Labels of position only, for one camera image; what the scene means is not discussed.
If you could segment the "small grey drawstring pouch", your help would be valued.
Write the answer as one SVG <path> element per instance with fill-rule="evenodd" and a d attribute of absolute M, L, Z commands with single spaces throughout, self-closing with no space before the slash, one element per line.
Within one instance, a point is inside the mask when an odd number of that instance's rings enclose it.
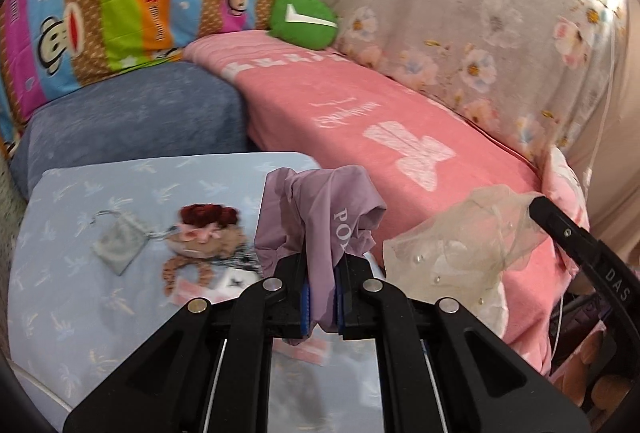
<path fill-rule="evenodd" d="M 111 217 L 113 222 L 102 231 L 91 249 L 116 276 L 121 276 L 148 243 L 149 229 L 134 214 L 113 210 L 94 214 L 91 224 L 103 217 Z"/>

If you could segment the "pink floral pillow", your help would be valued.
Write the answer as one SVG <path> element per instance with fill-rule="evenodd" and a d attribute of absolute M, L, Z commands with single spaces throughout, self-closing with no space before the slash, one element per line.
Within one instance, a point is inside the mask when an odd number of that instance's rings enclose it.
<path fill-rule="evenodd" d="M 558 147 L 551 147 L 544 159 L 541 192 L 575 224 L 589 231 L 590 223 L 582 185 Z"/>

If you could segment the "light blue patterned pillow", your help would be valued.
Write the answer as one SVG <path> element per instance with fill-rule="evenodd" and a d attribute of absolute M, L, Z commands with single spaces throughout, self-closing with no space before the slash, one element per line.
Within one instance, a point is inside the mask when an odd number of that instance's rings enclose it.
<path fill-rule="evenodd" d="M 193 203 L 236 208 L 255 234 L 266 175 L 314 168 L 295 152 L 142 159 L 47 171 L 32 195 L 15 245 L 9 282 L 9 341 L 24 390 L 54 427 L 168 318 L 164 242 L 153 240 L 116 275 L 93 252 L 116 213 L 166 231 Z M 370 341 L 321 330 L 315 363 L 275 353 L 273 432 L 378 432 L 383 427 L 378 366 Z"/>

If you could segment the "pink towel blanket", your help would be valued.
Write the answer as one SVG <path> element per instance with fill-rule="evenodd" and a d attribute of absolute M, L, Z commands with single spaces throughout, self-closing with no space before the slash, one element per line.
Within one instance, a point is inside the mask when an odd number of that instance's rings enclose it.
<path fill-rule="evenodd" d="M 334 50 L 242 31 L 200 38 L 183 56 L 241 93 L 248 136 L 260 149 L 368 171 L 387 205 L 374 235 L 383 265 L 386 240 L 476 188 L 541 192 L 542 167 L 535 170 L 442 104 Z"/>

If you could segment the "dark blue plush cushion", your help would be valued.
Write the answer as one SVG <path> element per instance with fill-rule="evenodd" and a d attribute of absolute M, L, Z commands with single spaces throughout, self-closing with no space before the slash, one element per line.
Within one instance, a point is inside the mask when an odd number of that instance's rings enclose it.
<path fill-rule="evenodd" d="M 29 120 L 10 171 L 28 198 L 52 168 L 246 149 L 241 94 L 197 64 L 175 61 L 45 104 Z"/>

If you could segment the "green checkmark plush pillow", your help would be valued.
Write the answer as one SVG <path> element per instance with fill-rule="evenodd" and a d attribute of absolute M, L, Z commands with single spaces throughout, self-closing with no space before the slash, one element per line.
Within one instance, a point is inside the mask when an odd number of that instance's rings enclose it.
<path fill-rule="evenodd" d="M 311 50 L 332 45 L 337 36 L 337 15 L 322 0 L 275 0 L 269 35 Z"/>

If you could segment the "grey floral bedsheet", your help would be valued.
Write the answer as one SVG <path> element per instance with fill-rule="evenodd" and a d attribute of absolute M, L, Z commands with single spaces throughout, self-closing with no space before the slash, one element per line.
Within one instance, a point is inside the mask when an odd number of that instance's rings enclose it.
<path fill-rule="evenodd" d="M 335 47 L 532 162 L 570 149 L 625 47 L 627 0 L 323 0 Z"/>

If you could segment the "purple cloth garment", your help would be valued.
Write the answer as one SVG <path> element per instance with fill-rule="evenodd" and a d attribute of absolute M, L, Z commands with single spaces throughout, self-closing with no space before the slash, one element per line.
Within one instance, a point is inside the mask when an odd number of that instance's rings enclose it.
<path fill-rule="evenodd" d="M 306 323 L 334 332 L 334 268 L 343 255 L 368 253 L 386 204 L 360 165 L 296 172 L 281 167 L 267 174 L 254 247 L 262 272 L 272 277 L 280 260 L 306 257 L 308 288 L 303 295 Z"/>

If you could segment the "pink cloth piece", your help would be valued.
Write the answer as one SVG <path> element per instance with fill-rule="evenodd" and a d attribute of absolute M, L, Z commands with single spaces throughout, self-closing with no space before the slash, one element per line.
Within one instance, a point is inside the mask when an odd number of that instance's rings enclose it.
<path fill-rule="evenodd" d="M 209 303 L 217 304 L 236 299 L 239 295 L 240 292 L 235 289 L 209 289 L 192 283 L 192 281 L 188 279 L 179 277 L 168 297 L 168 301 L 176 306 L 183 306 L 192 299 L 199 297 L 200 299 L 209 301 Z"/>

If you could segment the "dark red velvet scrunchie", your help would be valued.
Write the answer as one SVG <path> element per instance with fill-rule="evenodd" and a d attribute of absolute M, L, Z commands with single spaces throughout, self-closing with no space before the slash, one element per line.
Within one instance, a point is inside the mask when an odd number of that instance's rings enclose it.
<path fill-rule="evenodd" d="M 180 221 L 184 225 L 196 228 L 216 224 L 219 228 L 226 228 L 239 223 L 239 213 L 231 206 L 220 204 L 191 204 L 180 208 Z"/>

